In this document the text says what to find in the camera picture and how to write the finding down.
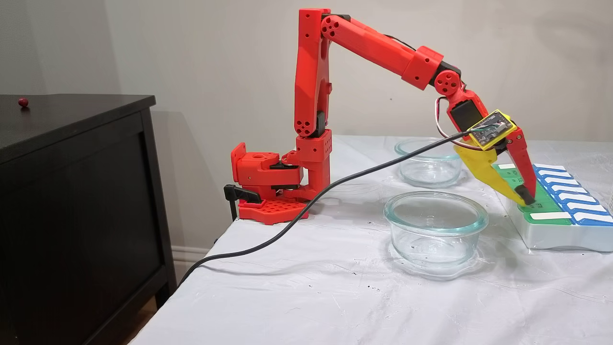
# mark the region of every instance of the red ball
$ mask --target red ball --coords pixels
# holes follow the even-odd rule
[[[22,107],[27,107],[29,104],[28,99],[25,97],[20,98],[19,101],[17,101],[17,103],[19,103],[19,105]]]

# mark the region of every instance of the clear glass bowl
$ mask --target clear glass bowl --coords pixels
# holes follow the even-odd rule
[[[386,203],[384,214],[396,251],[411,263],[438,268],[471,258],[489,221],[475,201],[431,191],[398,195]]]
[[[404,156],[439,140],[440,138],[409,139],[396,144],[394,150]],[[417,187],[439,188],[452,185],[460,177],[461,170],[462,161],[450,142],[400,163],[402,179]]]

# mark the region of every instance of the black cable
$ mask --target black cable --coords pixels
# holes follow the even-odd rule
[[[394,40],[396,40],[396,41],[398,41],[398,42],[400,42],[400,43],[402,43],[402,44],[404,44],[405,46],[407,46],[407,47],[411,48],[412,50],[415,50],[415,48],[413,48],[412,46],[410,46],[410,45],[408,45],[408,44],[406,44],[406,43],[402,42],[401,40],[397,39],[396,37],[394,37],[394,36],[392,36],[392,35],[386,35],[386,34],[383,34],[383,35],[384,35],[384,36],[387,36],[387,37],[389,37],[389,38],[391,38],[391,39],[394,39]]]
[[[316,196],[313,198],[313,200],[311,200],[311,201],[310,201],[308,204],[306,204],[305,208],[303,208],[303,209],[302,209],[302,211],[300,211],[300,213],[298,213],[298,215],[297,215],[297,216],[296,216],[296,217],[295,217],[295,218],[294,218],[294,219],[293,219],[291,222],[289,222],[289,224],[287,224],[287,225],[285,226],[285,228],[283,228],[283,230],[281,230],[281,232],[280,232],[280,233],[276,234],[276,236],[275,236],[275,237],[273,237],[273,238],[269,239],[268,241],[266,241],[266,242],[264,242],[264,243],[262,243],[262,244],[258,244],[258,245],[257,245],[257,246],[255,246],[255,247],[252,247],[252,248],[249,248],[249,249],[245,249],[245,250],[241,250],[241,251],[239,251],[239,252],[233,252],[233,253],[225,253],[225,254],[211,255],[211,256],[209,256],[209,257],[205,257],[205,258],[203,258],[203,259],[200,259],[198,262],[196,262],[195,264],[193,264],[193,265],[192,265],[192,267],[190,267],[190,268],[188,269],[188,271],[187,271],[187,272],[185,273],[185,275],[183,276],[183,279],[181,279],[181,282],[179,283],[179,286],[181,286],[181,284],[182,284],[182,283],[185,281],[185,279],[187,279],[187,277],[188,277],[188,276],[189,276],[189,275],[190,275],[190,274],[191,274],[191,273],[192,273],[192,272],[193,272],[193,271],[194,271],[196,268],[198,268],[198,266],[202,265],[202,264],[203,264],[203,263],[205,263],[205,262],[209,262],[209,261],[211,261],[211,260],[217,260],[217,259],[220,259],[220,258],[232,258],[232,257],[239,257],[239,256],[242,256],[242,255],[250,254],[250,253],[253,253],[253,252],[257,251],[257,250],[260,250],[260,249],[262,249],[262,248],[265,248],[265,247],[267,247],[268,245],[270,245],[270,244],[274,243],[276,240],[280,239],[280,238],[281,238],[283,235],[285,235],[285,234],[286,234],[286,233],[289,231],[289,229],[291,229],[291,228],[294,226],[294,224],[296,224],[296,223],[298,222],[298,220],[300,220],[300,219],[302,218],[302,216],[303,216],[305,213],[307,213],[307,211],[308,211],[308,210],[309,210],[309,209],[310,209],[310,208],[311,208],[311,207],[312,207],[312,206],[313,206],[313,205],[314,205],[314,204],[317,202],[317,200],[319,200],[319,198],[321,198],[321,196],[322,196],[323,194],[327,193],[327,192],[328,192],[330,189],[332,189],[332,188],[336,187],[337,185],[340,185],[340,184],[345,183],[345,182],[347,182],[347,181],[350,181],[350,180],[356,179],[356,178],[358,178],[358,177],[362,177],[362,176],[364,176],[364,175],[367,175],[367,174],[373,173],[373,172],[375,172],[375,171],[379,171],[379,170],[381,170],[381,169],[385,169],[385,168],[387,168],[387,167],[389,167],[389,166],[392,166],[392,165],[394,165],[394,164],[400,163],[401,161],[407,160],[407,159],[409,159],[409,158],[411,158],[411,157],[415,157],[416,155],[419,155],[420,153],[424,153],[424,152],[426,152],[426,151],[428,151],[428,150],[430,150],[430,149],[434,149],[435,147],[437,147],[437,146],[439,146],[439,145],[442,145],[442,144],[444,144],[444,143],[446,143],[446,142],[449,142],[449,141],[452,141],[452,140],[459,139],[459,138],[461,138],[461,137],[463,137],[463,136],[467,136],[467,135],[469,135],[470,133],[472,133],[473,131],[474,131],[474,130],[468,130],[468,131],[466,131],[466,132],[459,132],[459,133],[455,133],[454,135],[449,136],[448,138],[444,138],[444,139],[441,139],[441,140],[439,140],[439,141],[437,141],[437,142],[433,142],[432,144],[427,145],[427,146],[424,146],[424,147],[422,147],[421,149],[415,150],[415,151],[413,151],[413,152],[411,152],[411,153],[407,153],[406,155],[404,155],[404,156],[402,156],[402,157],[400,157],[400,158],[396,158],[396,159],[394,159],[394,160],[388,161],[387,163],[383,163],[383,164],[381,164],[381,165],[374,166],[374,167],[372,167],[372,168],[370,168],[370,169],[366,169],[366,170],[364,170],[364,171],[357,172],[357,173],[355,173],[355,174],[353,174],[353,175],[349,175],[349,176],[347,176],[347,177],[343,177],[342,179],[340,179],[340,180],[338,180],[338,181],[332,182],[331,184],[329,184],[329,185],[328,185],[328,187],[324,188],[324,189],[323,189],[321,192],[319,192],[319,193],[318,193],[318,194],[317,194],[317,195],[316,195]]]
[[[232,221],[238,217],[238,214],[236,213],[236,201],[234,200],[230,200],[230,214],[232,216]]]

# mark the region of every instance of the wall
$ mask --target wall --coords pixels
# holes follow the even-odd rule
[[[7,32],[10,47],[22,34],[27,58],[10,47],[8,60],[0,53],[1,90],[156,95],[164,193],[181,260],[201,256],[229,224],[221,187],[232,182],[232,148],[245,141],[248,150],[285,153],[294,145],[300,7],[331,7],[446,54],[486,106],[512,115],[531,139],[608,141],[613,129],[608,0],[26,3],[2,15],[10,20],[1,24],[1,50]],[[431,88],[419,91],[335,45],[330,70],[334,133],[436,135]],[[27,73],[29,87],[15,71]],[[448,121],[444,127],[451,131]]]

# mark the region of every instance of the baseboard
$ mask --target baseboard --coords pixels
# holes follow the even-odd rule
[[[174,259],[177,282],[181,281],[185,272],[187,272],[196,261],[204,258],[208,251],[209,248],[172,246],[172,257]]]

